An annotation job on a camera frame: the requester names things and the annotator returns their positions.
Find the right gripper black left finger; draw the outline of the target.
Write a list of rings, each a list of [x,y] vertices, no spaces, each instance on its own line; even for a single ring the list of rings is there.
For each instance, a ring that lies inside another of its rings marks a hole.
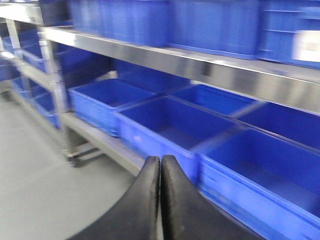
[[[148,156],[135,181],[100,218],[70,240],[156,240],[161,165]]]

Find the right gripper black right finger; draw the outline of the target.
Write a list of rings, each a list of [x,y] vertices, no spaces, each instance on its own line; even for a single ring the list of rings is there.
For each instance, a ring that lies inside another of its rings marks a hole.
[[[173,155],[161,158],[161,218],[166,240],[258,240],[260,235],[209,202]]]

